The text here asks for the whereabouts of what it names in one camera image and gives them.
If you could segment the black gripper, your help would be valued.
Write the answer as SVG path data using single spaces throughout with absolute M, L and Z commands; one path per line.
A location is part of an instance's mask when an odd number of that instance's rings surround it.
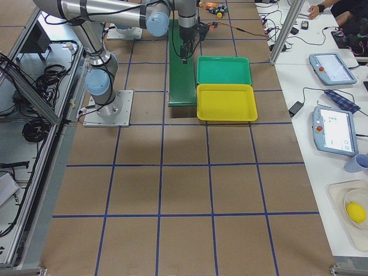
M 179 37 L 182 40 L 180 58 L 183 64 L 187 64 L 187 48 L 189 48 L 189 53 L 193 53 L 195 48 L 197 16 L 179 16 L 178 23 Z

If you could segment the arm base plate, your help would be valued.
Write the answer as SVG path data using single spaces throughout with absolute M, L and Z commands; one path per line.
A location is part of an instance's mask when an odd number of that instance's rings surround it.
M 119 90 L 114 101 L 100 108 L 90 96 L 92 108 L 83 117 L 84 127 L 129 127 L 133 101 L 133 90 Z
M 140 40 L 143 30 L 138 27 L 110 24 L 107 33 L 108 40 Z

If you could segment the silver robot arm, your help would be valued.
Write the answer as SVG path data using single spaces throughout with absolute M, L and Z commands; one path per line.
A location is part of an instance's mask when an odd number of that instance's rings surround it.
M 177 14 L 182 40 L 178 56 L 186 64 L 195 50 L 193 44 L 200 23 L 197 1 L 147 1 L 144 4 L 127 1 L 35 1 L 35 5 L 71 26 L 82 43 L 92 67 L 86 75 L 85 85 L 100 116 L 119 114 L 122 101 L 113 90 L 117 59 L 106 49 L 103 39 L 94 33 L 92 22 L 138 27 L 161 37 L 169 29 L 170 16 Z

